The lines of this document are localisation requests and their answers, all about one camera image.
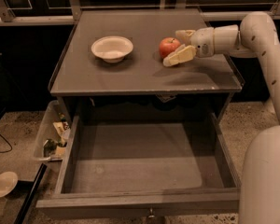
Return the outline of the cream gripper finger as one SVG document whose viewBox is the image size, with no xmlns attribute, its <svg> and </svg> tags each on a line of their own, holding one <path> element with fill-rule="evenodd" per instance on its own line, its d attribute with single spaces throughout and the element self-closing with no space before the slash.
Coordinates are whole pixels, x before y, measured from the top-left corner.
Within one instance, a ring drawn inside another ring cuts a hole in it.
<svg viewBox="0 0 280 224">
<path fill-rule="evenodd" d="M 195 30 L 177 30 L 175 32 L 176 38 L 182 43 L 182 44 L 191 44 L 191 37 L 195 34 Z"/>
<path fill-rule="evenodd" d="M 196 56 L 196 48 L 192 45 L 181 45 L 163 59 L 165 67 L 171 67 L 180 63 L 188 62 Z"/>
</svg>

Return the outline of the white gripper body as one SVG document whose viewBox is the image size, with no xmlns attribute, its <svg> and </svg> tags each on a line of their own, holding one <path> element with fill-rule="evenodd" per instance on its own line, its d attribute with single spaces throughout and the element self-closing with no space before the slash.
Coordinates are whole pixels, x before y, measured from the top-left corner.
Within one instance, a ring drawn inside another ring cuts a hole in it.
<svg viewBox="0 0 280 224">
<path fill-rule="evenodd" d="M 200 58 L 211 57 L 215 53 L 214 28 L 197 30 L 190 39 L 191 45 L 197 49 L 196 55 Z"/>
</svg>

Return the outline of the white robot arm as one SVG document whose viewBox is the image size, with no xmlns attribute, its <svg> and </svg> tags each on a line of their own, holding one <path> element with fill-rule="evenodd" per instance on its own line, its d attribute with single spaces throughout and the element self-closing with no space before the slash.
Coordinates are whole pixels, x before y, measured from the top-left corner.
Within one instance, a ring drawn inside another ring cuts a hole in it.
<svg viewBox="0 0 280 224">
<path fill-rule="evenodd" d="M 264 107 L 278 124 L 259 133 L 245 153 L 238 224 L 280 224 L 280 41 L 272 17 L 262 11 L 239 25 L 177 30 L 181 46 L 166 56 L 167 67 L 226 53 L 258 59 L 270 98 Z"/>
</svg>

